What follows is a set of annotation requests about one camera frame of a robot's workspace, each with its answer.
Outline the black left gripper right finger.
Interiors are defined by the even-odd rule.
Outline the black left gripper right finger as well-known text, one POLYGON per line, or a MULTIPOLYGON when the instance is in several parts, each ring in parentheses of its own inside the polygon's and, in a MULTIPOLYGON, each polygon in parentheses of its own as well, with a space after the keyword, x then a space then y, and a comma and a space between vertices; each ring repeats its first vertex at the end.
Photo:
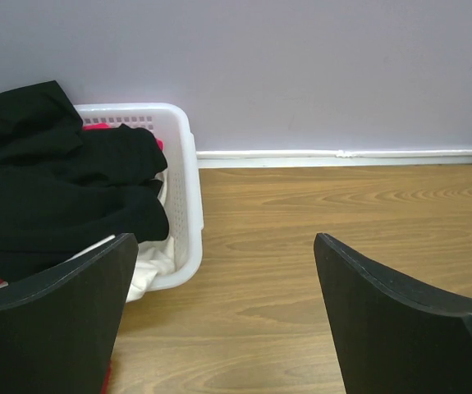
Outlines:
POLYGON ((367 258, 329 234, 314 258, 348 393, 472 393, 472 298, 367 258))

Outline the black floral print t-shirt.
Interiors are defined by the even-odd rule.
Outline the black floral print t-shirt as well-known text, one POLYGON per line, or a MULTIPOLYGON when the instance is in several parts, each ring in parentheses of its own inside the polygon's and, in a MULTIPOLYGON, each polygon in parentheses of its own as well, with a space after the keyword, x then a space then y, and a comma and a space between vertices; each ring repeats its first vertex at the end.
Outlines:
POLYGON ((167 239, 166 169, 150 131, 85 129, 54 81, 0 93, 0 279, 19 281, 109 236, 167 239))

